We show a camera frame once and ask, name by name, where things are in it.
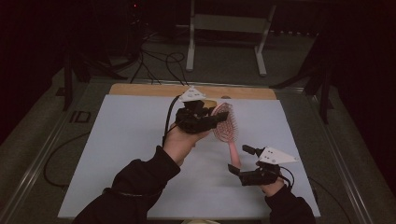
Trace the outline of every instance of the wooden table edge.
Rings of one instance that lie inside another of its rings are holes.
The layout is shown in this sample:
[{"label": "wooden table edge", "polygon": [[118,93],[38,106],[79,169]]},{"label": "wooden table edge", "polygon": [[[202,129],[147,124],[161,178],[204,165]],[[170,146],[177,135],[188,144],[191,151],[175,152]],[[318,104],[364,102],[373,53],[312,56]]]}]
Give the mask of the wooden table edge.
[{"label": "wooden table edge", "polygon": [[[273,90],[268,88],[252,87],[224,87],[224,86],[200,86],[194,85],[195,89],[205,93],[208,98],[232,98],[253,100],[276,100]],[[125,84],[116,83],[111,87],[111,95],[143,95],[143,96],[177,96],[186,91],[189,86],[181,85],[149,85],[149,84]]]}]

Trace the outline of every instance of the black sleeve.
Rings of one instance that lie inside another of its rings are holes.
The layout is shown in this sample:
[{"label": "black sleeve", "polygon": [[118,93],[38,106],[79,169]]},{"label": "black sleeve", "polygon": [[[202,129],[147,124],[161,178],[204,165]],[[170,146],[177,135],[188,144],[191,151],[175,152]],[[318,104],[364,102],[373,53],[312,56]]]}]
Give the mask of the black sleeve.
[{"label": "black sleeve", "polygon": [[265,201],[272,210],[271,224],[316,223],[308,203],[303,198],[294,196],[286,186],[272,197],[265,197]]},{"label": "black sleeve", "polygon": [[88,204],[73,223],[145,223],[148,210],[160,198],[168,180],[179,172],[177,164],[157,147],[151,160],[135,160],[124,167],[111,189]]}]

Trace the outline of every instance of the pink hairbrush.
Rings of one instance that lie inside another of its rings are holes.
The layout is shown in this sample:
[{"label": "pink hairbrush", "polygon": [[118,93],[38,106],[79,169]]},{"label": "pink hairbrush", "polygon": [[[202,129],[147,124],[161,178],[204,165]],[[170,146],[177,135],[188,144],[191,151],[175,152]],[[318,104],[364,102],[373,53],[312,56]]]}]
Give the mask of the pink hairbrush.
[{"label": "pink hairbrush", "polygon": [[228,147],[230,148],[231,164],[240,169],[242,164],[239,160],[239,155],[235,146],[238,131],[236,129],[235,117],[233,115],[233,106],[228,103],[222,103],[213,109],[212,116],[221,112],[228,112],[228,117],[225,121],[218,123],[216,129],[213,129],[213,134],[220,141],[228,143]]}]

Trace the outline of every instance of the metal frame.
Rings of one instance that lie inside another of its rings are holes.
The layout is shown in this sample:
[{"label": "metal frame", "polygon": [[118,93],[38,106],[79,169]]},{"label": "metal frame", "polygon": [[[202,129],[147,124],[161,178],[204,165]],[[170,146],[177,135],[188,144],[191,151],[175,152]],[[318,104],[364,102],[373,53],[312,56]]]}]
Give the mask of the metal frame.
[{"label": "metal frame", "polygon": [[254,53],[256,55],[257,65],[259,68],[259,75],[265,77],[267,75],[267,71],[262,57],[262,50],[271,27],[271,21],[274,17],[275,10],[276,6],[271,6],[266,19],[195,14],[195,0],[191,0],[190,44],[187,54],[186,70],[191,72],[194,67],[195,29],[247,32],[262,34],[262,40],[259,45],[254,48]]}]

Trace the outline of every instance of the wire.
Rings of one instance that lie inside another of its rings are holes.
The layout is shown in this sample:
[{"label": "wire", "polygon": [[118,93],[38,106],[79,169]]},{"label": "wire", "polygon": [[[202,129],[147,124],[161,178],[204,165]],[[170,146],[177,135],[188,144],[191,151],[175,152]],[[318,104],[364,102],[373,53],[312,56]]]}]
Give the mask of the wire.
[{"label": "wire", "polygon": [[290,183],[290,180],[288,180],[285,176],[283,176],[283,175],[277,175],[277,176],[279,176],[280,178],[282,178],[283,180],[286,180],[286,182],[288,182],[288,189],[289,190],[291,190],[293,188],[293,185]]},{"label": "wire", "polygon": [[294,186],[294,175],[293,175],[293,173],[289,169],[287,169],[286,167],[280,166],[280,168],[286,170],[291,175],[291,185],[289,185],[289,188],[292,189],[293,186]]},{"label": "wire", "polygon": [[174,107],[174,105],[175,105],[175,103],[176,103],[178,97],[180,97],[180,95],[177,95],[177,96],[175,97],[175,99],[172,101],[172,103],[169,105],[168,114],[166,115],[165,131],[163,132],[163,144],[165,143],[166,135],[168,135],[168,133],[169,133],[172,129],[174,129],[174,128],[176,127],[176,125],[175,125],[171,130],[168,131],[168,128],[169,128],[169,119],[171,118],[172,110],[173,110],[173,107]]},{"label": "wire", "polygon": [[142,66],[143,66],[143,67],[146,68],[146,71],[148,72],[147,75],[148,75],[148,78],[151,79],[151,84],[153,84],[153,81],[154,81],[154,79],[155,79],[155,80],[161,85],[161,84],[162,84],[161,81],[160,81],[158,78],[156,78],[156,77],[149,71],[149,68],[148,68],[148,67],[146,66],[146,64],[143,62],[143,61],[144,61],[144,56],[143,56],[142,50],[140,50],[140,54],[139,54],[139,55],[140,55],[140,64],[139,64],[139,67],[137,68],[137,70],[134,72],[134,75],[132,76],[130,83],[132,83],[132,82],[134,81],[134,79],[136,78],[138,72],[140,71],[140,69],[141,69]]},{"label": "wire", "polygon": [[[154,59],[157,59],[157,60],[159,60],[159,61],[161,61],[161,62],[164,62],[165,65],[166,65],[166,69],[167,69],[168,72],[172,75],[172,77],[174,77],[178,82],[180,82],[181,85],[184,86],[185,84],[183,83],[183,81],[182,81],[180,78],[178,78],[178,77],[172,72],[172,70],[171,70],[170,67],[169,67],[169,63],[177,63],[178,66],[179,66],[179,68],[180,68],[181,75],[182,75],[182,77],[183,77],[184,82],[186,83],[187,86],[190,86],[189,83],[187,82],[186,76],[185,76],[185,74],[184,74],[183,67],[181,66],[181,62],[185,59],[185,56],[184,56],[183,53],[180,53],[180,52],[173,52],[173,53],[170,53],[170,54],[165,54],[165,53],[150,51],[150,50],[146,50],[146,49],[142,49],[142,50],[143,50],[143,52],[146,53],[148,56],[150,56],[150,57],[152,57],[152,58],[154,58]],[[154,54],[159,54],[159,55],[165,56],[165,59],[162,59],[162,58],[160,58],[160,57],[157,57],[157,56],[155,56]],[[181,58],[180,58],[180,59],[177,59],[176,57],[174,57],[174,55],[180,55]]]},{"label": "wire", "polygon": [[179,123],[175,123],[175,126],[173,126],[171,129],[169,129],[168,132],[166,132],[166,135],[168,135],[168,133],[170,133],[172,130],[174,130],[174,128],[176,128],[177,125],[178,125]]},{"label": "wire", "polygon": [[338,202],[338,200],[334,197],[334,195],[332,195],[323,185],[321,185],[318,181],[316,181],[314,178],[312,177],[308,177],[309,180],[312,180],[314,183],[316,183],[317,185],[319,185],[322,189],[324,189],[324,191],[326,191],[334,200],[335,202],[338,204],[338,206],[340,206],[341,210],[343,210],[344,214],[346,215],[347,221],[348,223],[352,223],[352,221],[350,220],[349,215],[347,214],[347,211],[345,210],[345,208],[343,207],[343,205],[341,205],[340,202]]},{"label": "wire", "polygon": [[174,40],[175,38],[184,35],[184,34],[187,33],[189,30],[190,30],[190,28],[189,28],[189,27],[186,27],[186,28],[183,29],[182,31],[180,31],[180,32],[178,32],[177,34],[172,35],[172,36],[168,36],[168,35],[163,36],[162,33],[160,33],[160,32],[151,31],[152,33],[151,33],[151,34],[148,34],[145,38],[147,39],[147,41],[152,42],[152,43],[166,43],[167,41],[172,41],[172,40]]},{"label": "wire", "polygon": [[48,175],[47,175],[47,167],[48,167],[48,165],[49,165],[49,163],[50,163],[50,159],[53,157],[53,155],[55,155],[55,153],[56,153],[57,151],[59,151],[59,149],[61,149],[61,148],[64,147],[65,145],[67,145],[67,144],[69,144],[69,143],[71,143],[71,142],[73,142],[73,141],[79,139],[80,137],[83,137],[83,136],[85,136],[85,135],[88,135],[88,134],[90,134],[90,133],[91,133],[91,132],[83,133],[83,134],[81,134],[81,135],[79,135],[79,136],[76,136],[76,137],[74,137],[74,138],[71,138],[71,139],[65,141],[64,143],[60,144],[60,145],[59,145],[58,147],[56,147],[55,149],[53,149],[53,151],[49,154],[49,158],[47,159],[46,163],[44,164],[44,168],[43,168],[43,176],[44,176],[44,179],[47,181],[47,183],[49,183],[50,185],[52,185],[52,186],[54,186],[54,187],[59,187],[59,188],[61,188],[61,189],[64,189],[64,188],[69,187],[68,184],[58,184],[58,183],[55,183],[55,182],[53,182],[53,181],[51,181],[51,180],[49,179],[49,177],[48,177]]}]

